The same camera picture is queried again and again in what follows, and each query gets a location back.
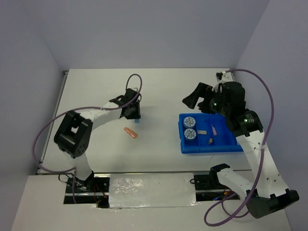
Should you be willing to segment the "grey speckled eraser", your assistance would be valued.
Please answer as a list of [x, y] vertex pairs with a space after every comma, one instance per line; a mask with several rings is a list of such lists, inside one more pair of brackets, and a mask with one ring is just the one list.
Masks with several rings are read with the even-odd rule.
[[205, 135], [207, 134], [206, 130], [198, 130], [197, 132], [198, 132], [198, 134], [205, 134]]

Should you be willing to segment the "pink transparent case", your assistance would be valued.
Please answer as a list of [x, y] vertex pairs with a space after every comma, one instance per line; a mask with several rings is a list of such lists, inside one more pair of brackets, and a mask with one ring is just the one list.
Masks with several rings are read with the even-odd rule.
[[212, 125], [212, 130], [213, 130], [213, 135], [214, 136], [217, 136], [217, 132], [216, 132], [216, 129], [215, 129], [215, 127]]

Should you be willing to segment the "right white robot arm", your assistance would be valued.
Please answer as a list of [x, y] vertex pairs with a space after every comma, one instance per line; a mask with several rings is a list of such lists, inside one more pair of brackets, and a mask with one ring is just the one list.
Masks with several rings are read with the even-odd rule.
[[209, 183], [214, 188], [226, 186], [243, 199], [242, 206], [254, 218], [282, 210], [299, 200], [282, 179], [266, 145], [268, 132], [263, 130], [258, 115], [246, 108], [245, 89], [238, 82], [219, 83], [212, 87], [199, 83], [182, 102], [207, 114], [219, 114], [235, 136], [254, 174], [250, 182], [227, 164], [210, 169]]

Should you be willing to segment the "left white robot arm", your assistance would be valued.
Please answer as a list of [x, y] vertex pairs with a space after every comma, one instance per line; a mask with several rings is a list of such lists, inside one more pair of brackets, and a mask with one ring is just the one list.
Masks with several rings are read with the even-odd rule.
[[109, 100], [102, 108], [77, 113], [67, 112], [54, 136], [59, 149], [67, 153], [75, 168], [77, 187], [89, 192], [94, 187], [94, 172], [90, 168], [86, 150], [91, 133], [104, 124], [121, 118], [138, 120], [141, 95], [135, 89], [128, 88], [124, 95]]

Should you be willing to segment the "orange transparent case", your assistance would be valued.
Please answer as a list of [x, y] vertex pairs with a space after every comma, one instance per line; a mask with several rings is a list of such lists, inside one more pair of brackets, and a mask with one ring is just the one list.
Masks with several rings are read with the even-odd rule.
[[136, 139], [138, 137], [138, 134], [136, 132], [134, 132], [133, 130], [131, 130], [130, 128], [125, 127], [124, 131], [131, 136], [132, 138]]

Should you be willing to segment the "blue slime jar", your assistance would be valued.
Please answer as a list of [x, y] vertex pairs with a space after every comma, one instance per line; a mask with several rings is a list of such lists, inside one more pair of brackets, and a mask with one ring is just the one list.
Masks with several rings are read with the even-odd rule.
[[189, 145], [197, 141], [197, 133], [192, 128], [185, 129], [183, 135], [185, 142], [188, 143]]
[[183, 120], [183, 126], [185, 129], [194, 129], [196, 126], [196, 120], [192, 116], [187, 116]]

